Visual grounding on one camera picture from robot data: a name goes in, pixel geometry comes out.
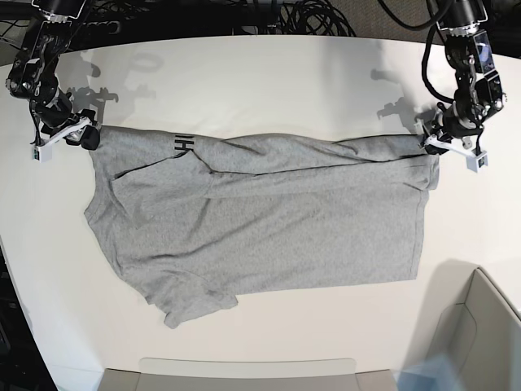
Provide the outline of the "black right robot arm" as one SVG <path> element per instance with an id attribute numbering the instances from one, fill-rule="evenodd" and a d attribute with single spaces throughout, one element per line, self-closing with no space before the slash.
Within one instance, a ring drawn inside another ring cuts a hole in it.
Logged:
<path id="1" fill-rule="evenodd" d="M 34 124 L 33 158 L 60 140 L 87 151 L 100 142 L 101 125 L 92 110 L 74 112 L 71 95 L 59 87 L 55 74 L 64 54 L 89 16 L 92 1 L 1 2 L 1 20 L 27 20 L 24 39 L 6 79 L 16 99 L 28 102 Z"/>

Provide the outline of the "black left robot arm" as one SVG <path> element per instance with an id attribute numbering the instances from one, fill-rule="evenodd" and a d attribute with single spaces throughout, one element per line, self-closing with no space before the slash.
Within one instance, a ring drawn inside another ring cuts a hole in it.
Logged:
<path id="1" fill-rule="evenodd" d="M 423 126 L 422 148 L 430 155 L 447 152 L 428 141 L 450 144 L 460 139 L 470 148 L 470 138 L 479 138 L 484 122 L 499 113 L 506 102 L 501 79 L 493 62 L 488 35 L 480 25 L 488 19 L 481 1 L 437 1 L 438 18 L 427 2 L 429 16 L 436 22 L 429 28 L 422 58 L 422 80 L 432 96 L 438 99 L 434 118 Z M 444 96 L 433 87 L 427 76 L 427 64 L 434 34 L 444 42 L 444 55 L 455 72 L 457 89 L 453 97 Z"/>

